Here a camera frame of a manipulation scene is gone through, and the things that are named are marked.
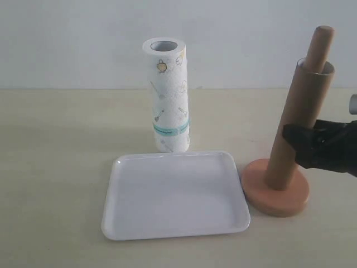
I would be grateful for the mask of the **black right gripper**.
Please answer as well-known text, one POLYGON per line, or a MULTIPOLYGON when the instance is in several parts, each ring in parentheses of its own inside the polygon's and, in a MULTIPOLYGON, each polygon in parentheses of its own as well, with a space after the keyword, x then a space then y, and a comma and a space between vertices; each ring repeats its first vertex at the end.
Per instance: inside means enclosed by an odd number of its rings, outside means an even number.
POLYGON ((356 176, 356 121, 318 119, 313 128, 284 125, 282 137, 300 152, 300 165, 356 176))

